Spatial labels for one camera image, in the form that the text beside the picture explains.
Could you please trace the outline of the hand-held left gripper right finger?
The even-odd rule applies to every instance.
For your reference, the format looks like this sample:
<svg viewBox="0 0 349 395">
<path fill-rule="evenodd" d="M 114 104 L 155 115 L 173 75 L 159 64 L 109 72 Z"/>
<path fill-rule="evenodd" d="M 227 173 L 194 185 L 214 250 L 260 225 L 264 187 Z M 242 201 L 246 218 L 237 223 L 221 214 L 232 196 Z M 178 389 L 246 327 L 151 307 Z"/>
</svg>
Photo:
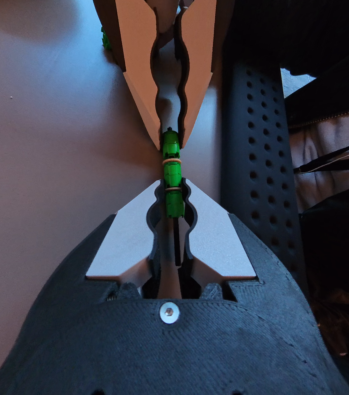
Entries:
<svg viewBox="0 0 349 395">
<path fill-rule="evenodd" d="M 210 283 L 256 279 L 256 272 L 231 222 L 229 213 L 189 180 L 182 179 L 185 259 L 190 276 L 202 289 Z"/>
</svg>

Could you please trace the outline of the person's grey shirt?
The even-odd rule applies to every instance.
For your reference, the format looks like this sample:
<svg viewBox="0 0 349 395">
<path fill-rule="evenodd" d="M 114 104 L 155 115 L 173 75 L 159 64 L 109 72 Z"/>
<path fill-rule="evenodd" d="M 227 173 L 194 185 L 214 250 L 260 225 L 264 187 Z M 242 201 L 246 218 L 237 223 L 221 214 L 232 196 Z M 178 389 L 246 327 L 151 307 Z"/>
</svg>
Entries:
<svg viewBox="0 0 349 395">
<path fill-rule="evenodd" d="M 327 119 L 290 135 L 293 167 L 349 146 L 349 115 Z M 298 212 L 349 189 L 349 171 L 322 171 L 295 175 Z"/>
</svg>

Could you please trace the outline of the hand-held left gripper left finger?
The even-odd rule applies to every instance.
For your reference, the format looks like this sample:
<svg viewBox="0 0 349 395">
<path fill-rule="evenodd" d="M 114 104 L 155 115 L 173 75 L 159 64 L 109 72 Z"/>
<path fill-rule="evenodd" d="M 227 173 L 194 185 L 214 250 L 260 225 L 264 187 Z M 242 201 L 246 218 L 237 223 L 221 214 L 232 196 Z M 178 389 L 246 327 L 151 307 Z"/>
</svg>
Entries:
<svg viewBox="0 0 349 395">
<path fill-rule="evenodd" d="M 161 180 L 155 181 L 116 213 L 86 272 L 88 279 L 131 282 L 141 288 L 152 277 L 149 261 L 157 241 L 148 211 L 158 202 L 155 192 L 160 186 Z"/>
</svg>

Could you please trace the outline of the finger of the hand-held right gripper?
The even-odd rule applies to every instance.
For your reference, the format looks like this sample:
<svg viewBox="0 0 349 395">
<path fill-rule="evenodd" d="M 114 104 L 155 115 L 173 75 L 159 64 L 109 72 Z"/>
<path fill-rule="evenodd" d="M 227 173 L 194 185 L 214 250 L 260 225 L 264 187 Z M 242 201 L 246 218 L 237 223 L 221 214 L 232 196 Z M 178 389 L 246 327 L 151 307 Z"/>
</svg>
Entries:
<svg viewBox="0 0 349 395">
<path fill-rule="evenodd" d="M 160 150 L 162 124 L 156 110 L 158 87 L 152 76 L 157 17 L 143 0 L 118 0 L 116 8 L 126 68 L 123 75 L 147 132 Z"/>
<path fill-rule="evenodd" d="M 190 137 L 211 80 L 215 14 L 215 0 L 195 0 L 188 8 L 183 7 L 175 20 L 175 57 L 182 68 L 177 89 L 181 148 Z"/>
</svg>

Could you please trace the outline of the black perforated rubber mat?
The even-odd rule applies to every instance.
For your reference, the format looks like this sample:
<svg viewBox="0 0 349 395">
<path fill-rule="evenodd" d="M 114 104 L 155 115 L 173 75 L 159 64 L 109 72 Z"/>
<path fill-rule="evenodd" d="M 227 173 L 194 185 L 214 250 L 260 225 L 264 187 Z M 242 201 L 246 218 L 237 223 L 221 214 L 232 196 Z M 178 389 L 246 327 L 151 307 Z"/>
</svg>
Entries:
<svg viewBox="0 0 349 395">
<path fill-rule="evenodd" d="M 221 205 L 276 254 L 308 297 L 279 63 L 228 36 L 222 83 Z"/>
</svg>

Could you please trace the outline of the person's dark jacket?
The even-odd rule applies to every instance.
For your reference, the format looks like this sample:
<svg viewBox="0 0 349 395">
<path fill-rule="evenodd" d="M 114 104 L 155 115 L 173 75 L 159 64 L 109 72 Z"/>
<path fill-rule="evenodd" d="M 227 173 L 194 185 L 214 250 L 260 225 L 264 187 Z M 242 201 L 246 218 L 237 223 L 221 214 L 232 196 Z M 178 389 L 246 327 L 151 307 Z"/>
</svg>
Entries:
<svg viewBox="0 0 349 395">
<path fill-rule="evenodd" d="M 349 114 L 349 56 L 285 99 L 289 129 Z"/>
</svg>

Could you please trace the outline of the grey desk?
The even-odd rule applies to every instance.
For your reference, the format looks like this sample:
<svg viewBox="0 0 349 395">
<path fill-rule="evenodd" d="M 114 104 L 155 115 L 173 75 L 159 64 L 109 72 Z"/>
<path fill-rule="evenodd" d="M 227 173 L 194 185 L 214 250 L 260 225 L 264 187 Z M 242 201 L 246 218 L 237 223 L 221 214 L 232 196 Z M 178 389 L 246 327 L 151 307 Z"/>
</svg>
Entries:
<svg viewBox="0 0 349 395">
<path fill-rule="evenodd" d="M 0 1 L 0 366 L 67 254 L 161 176 L 92 1 Z"/>
</svg>

